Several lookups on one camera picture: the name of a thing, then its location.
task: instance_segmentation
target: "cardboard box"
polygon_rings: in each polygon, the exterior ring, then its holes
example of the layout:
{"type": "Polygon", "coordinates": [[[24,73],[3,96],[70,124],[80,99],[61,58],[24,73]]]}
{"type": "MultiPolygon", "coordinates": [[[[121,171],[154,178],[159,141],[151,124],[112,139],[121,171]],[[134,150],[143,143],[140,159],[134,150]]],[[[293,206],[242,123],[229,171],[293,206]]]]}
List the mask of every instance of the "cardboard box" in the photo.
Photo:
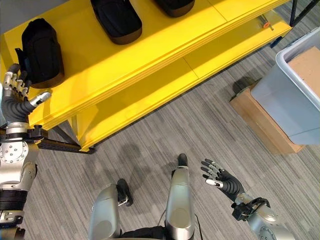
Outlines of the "cardboard box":
{"type": "Polygon", "coordinates": [[[293,58],[288,65],[320,98],[320,50],[314,46],[293,58]]]}
{"type": "Polygon", "coordinates": [[[230,101],[234,110],[245,120],[273,154],[292,154],[304,148],[294,144],[272,117],[252,97],[251,85],[230,101]]]}

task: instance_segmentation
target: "yellow shelf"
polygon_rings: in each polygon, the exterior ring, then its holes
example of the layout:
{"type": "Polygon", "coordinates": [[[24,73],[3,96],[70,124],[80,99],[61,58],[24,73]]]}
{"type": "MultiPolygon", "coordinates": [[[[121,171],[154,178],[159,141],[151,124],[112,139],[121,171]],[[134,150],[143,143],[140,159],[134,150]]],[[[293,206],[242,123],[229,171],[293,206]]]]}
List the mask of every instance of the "yellow shelf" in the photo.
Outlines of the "yellow shelf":
{"type": "MultiPolygon", "coordinates": [[[[166,16],[152,0],[131,0],[143,24],[135,42],[113,44],[96,20],[89,0],[68,2],[38,16],[57,31],[65,82],[30,115],[45,129],[65,121],[144,79],[211,40],[287,0],[196,0],[185,16],[166,16]]],[[[1,78],[13,62],[27,22],[1,36],[1,78]]],[[[39,89],[31,89],[34,96],[39,89]]]]}
{"type": "Polygon", "coordinates": [[[199,84],[291,28],[273,11],[266,13],[274,31],[257,19],[237,27],[165,68],[91,106],[69,120],[82,150],[199,84]]]}

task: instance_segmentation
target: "orange object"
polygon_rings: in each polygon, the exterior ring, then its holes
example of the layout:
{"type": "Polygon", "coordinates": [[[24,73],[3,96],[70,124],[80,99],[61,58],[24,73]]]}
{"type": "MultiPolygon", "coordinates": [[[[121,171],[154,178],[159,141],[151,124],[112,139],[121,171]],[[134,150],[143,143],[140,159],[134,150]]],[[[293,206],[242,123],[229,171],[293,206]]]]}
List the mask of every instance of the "orange object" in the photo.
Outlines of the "orange object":
{"type": "Polygon", "coordinates": [[[266,29],[266,28],[268,28],[269,26],[270,26],[270,22],[267,21],[267,22],[263,25],[263,28],[266,29]]]}

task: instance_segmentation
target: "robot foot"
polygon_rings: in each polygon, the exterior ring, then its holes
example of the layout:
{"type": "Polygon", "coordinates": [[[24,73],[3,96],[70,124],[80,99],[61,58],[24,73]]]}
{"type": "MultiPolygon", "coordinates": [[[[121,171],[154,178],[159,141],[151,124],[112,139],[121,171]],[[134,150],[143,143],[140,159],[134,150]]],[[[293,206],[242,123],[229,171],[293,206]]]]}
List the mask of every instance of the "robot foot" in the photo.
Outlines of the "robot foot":
{"type": "Polygon", "coordinates": [[[126,180],[123,178],[119,179],[116,184],[116,189],[118,191],[118,206],[126,205],[129,207],[134,203],[126,180]]]}

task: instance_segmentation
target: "robot leg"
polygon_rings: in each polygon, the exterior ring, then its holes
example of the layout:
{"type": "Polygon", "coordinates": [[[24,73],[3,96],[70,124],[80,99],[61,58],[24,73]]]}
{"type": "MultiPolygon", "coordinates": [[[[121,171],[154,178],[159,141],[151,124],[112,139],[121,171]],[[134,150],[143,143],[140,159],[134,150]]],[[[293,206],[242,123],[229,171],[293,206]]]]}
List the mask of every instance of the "robot leg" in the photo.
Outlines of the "robot leg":
{"type": "Polygon", "coordinates": [[[174,240],[191,240],[195,232],[195,212],[189,183],[188,160],[185,154],[178,157],[166,206],[165,228],[174,240]]]}
{"type": "Polygon", "coordinates": [[[117,185],[110,183],[100,192],[92,208],[89,240],[115,239],[121,234],[117,185]]]}

